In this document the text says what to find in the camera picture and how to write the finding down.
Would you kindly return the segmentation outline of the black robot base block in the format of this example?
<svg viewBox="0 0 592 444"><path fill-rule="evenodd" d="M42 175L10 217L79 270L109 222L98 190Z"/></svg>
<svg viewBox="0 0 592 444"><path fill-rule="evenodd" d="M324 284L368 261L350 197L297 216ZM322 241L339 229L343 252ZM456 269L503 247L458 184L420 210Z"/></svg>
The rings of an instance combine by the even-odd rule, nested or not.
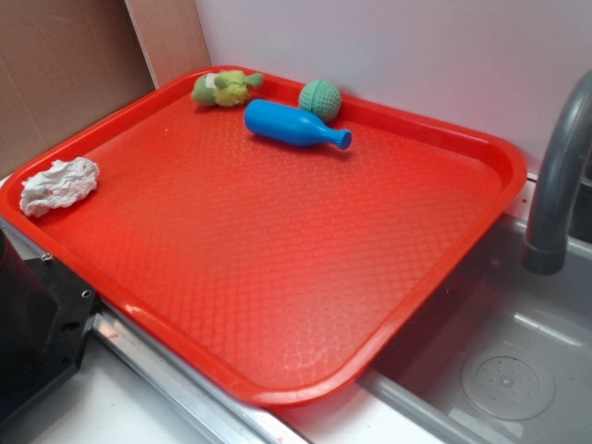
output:
<svg viewBox="0 0 592 444"><path fill-rule="evenodd" d="M1 235L1 427L80 369L96 291L55 258L22 258Z"/></svg>

